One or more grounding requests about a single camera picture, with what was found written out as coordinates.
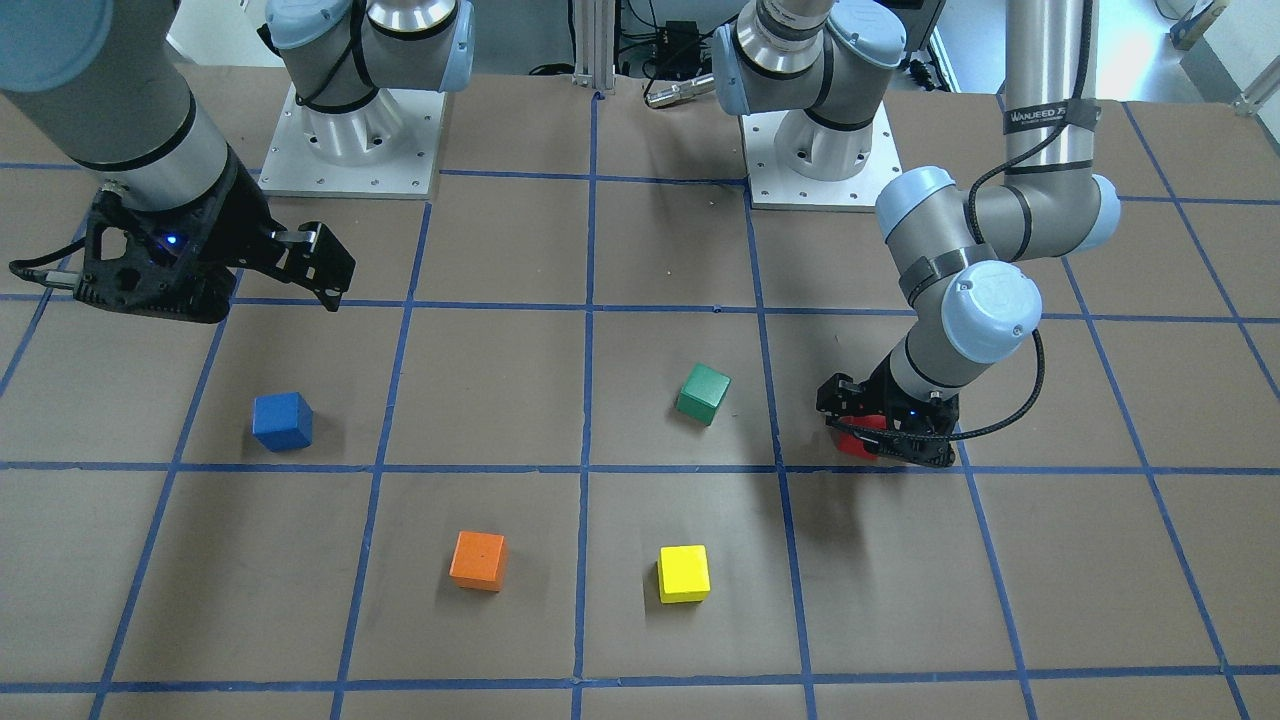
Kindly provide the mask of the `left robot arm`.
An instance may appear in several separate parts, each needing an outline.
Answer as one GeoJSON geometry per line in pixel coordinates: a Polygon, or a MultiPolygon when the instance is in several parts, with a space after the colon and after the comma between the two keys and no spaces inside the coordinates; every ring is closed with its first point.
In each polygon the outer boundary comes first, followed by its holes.
{"type": "MultiPolygon", "coordinates": [[[[954,464],[960,391],[1030,341],[1043,301],[1019,263],[1105,243],[1121,204],[1093,172],[1096,4],[1010,1],[1004,163],[969,190],[938,167],[905,170],[876,218],[916,314],[864,380],[832,375],[815,409],[838,447],[928,468],[954,464]]],[[[724,111],[782,111],[774,146],[791,172],[846,181],[864,165],[902,22],[874,1],[749,1],[710,42],[724,111]]]]}

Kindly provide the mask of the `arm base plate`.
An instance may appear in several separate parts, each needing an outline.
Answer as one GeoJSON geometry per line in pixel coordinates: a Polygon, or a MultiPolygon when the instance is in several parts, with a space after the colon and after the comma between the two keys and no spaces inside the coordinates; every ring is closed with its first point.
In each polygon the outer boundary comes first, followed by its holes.
{"type": "Polygon", "coordinates": [[[273,197],[428,201],[449,100],[381,88],[364,108],[325,114],[288,92],[259,184],[273,197]]]}
{"type": "Polygon", "coordinates": [[[873,211],[906,169],[884,105],[860,129],[818,126],[805,111],[740,118],[751,202],[767,210],[873,211]]]}

